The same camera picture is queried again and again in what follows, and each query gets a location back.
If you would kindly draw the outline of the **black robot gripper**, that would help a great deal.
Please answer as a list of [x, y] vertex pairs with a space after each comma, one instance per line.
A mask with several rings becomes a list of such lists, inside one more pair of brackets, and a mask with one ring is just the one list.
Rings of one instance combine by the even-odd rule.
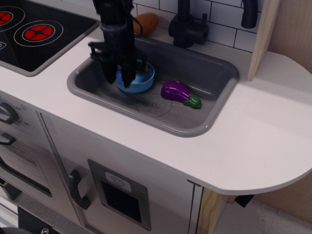
[[134, 27], [132, 24], [101, 24], [100, 29], [104, 41], [88, 43], [91, 48], [90, 56], [101, 64], [104, 76], [110, 84], [116, 80], [117, 67], [121, 65], [122, 81], [127, 88], [136, 78], [137, 61], [142, 61], [143, 68], [147, 63], [146, 54], [135, 47]]

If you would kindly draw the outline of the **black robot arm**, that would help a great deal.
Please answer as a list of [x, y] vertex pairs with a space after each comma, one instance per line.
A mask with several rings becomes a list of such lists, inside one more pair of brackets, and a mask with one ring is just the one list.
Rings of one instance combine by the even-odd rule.
[[146, 55], [135, 47], [131, 0], [95, 0], [97, 14], [100, 16], [100, 29], [104, 42], [91, 42], [91, 58], [100, 61], [104, 76], [109, 83], [116, 79], [118, 67], [125, 87], [136, 78], [137, 70], [146, 72]]

